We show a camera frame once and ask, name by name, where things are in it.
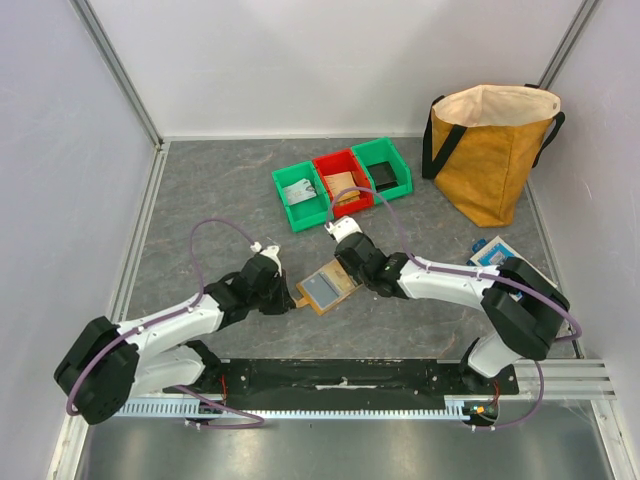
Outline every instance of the yellow tote bag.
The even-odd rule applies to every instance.
[[[437,98],[422,176],[479,227],[509,225],[529,171],[564,120],[560,98],[535,86],[478,85]]]

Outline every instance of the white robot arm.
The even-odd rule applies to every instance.
[[[528,263],[510,258],[502,266],[467,267],[439,264],[405,253],[384,255],[350,217],[327,226],[336,240],[335,256],[354,279],[382,296],[435,299],[485,311],[496,331],[477,339],[461,362],[463,381],[470,388],[486,385],[519,358],[544,360],[563,319],[551,308],[479,273],[506,276],[533,288],[569,309],[567,300]],[[464,273],[442,273],[449,270]]]
[[[91,370],[73,399],[89,424],[111,417],[130,397],[194,383],[206,390],[206,382],[217,379],[221,363],[202,342],[191,339],[244,320],[251,310],[280,315],[295,308],[278,250],[261,250],[240,272],[225,275],[207,285],[202,295],[164,311],[116,325],[106,317],[92,320],[56,369],[56,382],[70,395],[92,359],[124,336]],[[144,327],[162,317],[167,320]]]

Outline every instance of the white object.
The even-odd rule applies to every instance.
[[[521,356],[507,347],[497,332],[482,337],[469,354],[469,366],[485,378],[493,378]]]
[[[278,253],[280,253],[280,247],[277,245],[269,245],[267,248],[260,252],[260,255],[264,255],[267,258],[273,260],[276,265],[278,265],[278,273],[282,275],[282,263],[280,262],[280,258],[278,257]]]
[[[282,189],[287,197],[287,203],[289,205],[295,205],[296,203],[304,202],[317,195],[316,189],[311,185],[311,181],[307,178],[297,181],[293,185],[284,187]]]
[[[340,243],[345,237],[348,237],[352,233],[362,233],[358,223],[349,216],[342,217],[334,223],[330,222],[325,229],[337,243]]]
[[[253,253],[258,253],[260,250],[262,250],[262,245],[260,244],[260,242],[254,242],[249,249],[253,252]]]
[[[202,372],[202,358],[187,346],[162,352],[139,364],[129,397],[162,390],[172,385],[191,385]]]
[[[220,401],[218,396],[208,396]],[[130,399],[115,416],[137,418],[242,418],[231,413],[200,412],[200,401],[191,397],[143,397]],[[468,420],[463,400],[445,400],[442,410],[245,410],[266,419],[298,420]]]
[[[118,333],[126,333],[131,329],[138,328],[139,325],[152,318],[157,318],[161,315],[185,308],[191,304],[194,299],[195,295],[189,300],[161,312],[154,313],[153,315],[122,322],[119,324]],[[180,345],[198,335],[215,332],[218,330],[218,327],[220,327],[223,316],[224,313],[218,308],[218,302],[211,298],[211,296],[204,295],[200,303],[198,303],[191,312],[185,312],[158,325],[146,328],[139,335],[130,337],[127,342],[138,345],[138,355],[140,355],[138,366],[141,366],[152,357],[176,345]]]

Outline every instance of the cable clip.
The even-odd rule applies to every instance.
[[[249,247],[249,250],[251,250],[253,253],[260,253],[262,251],[262,245],[260,245],[260,242],[255,242]]]

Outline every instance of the beige bag lining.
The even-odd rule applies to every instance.
[[[440,120],[464,127],[517,127],[553,118],[560,97],[536,88],[478,85],[443,98],[433,109]]]

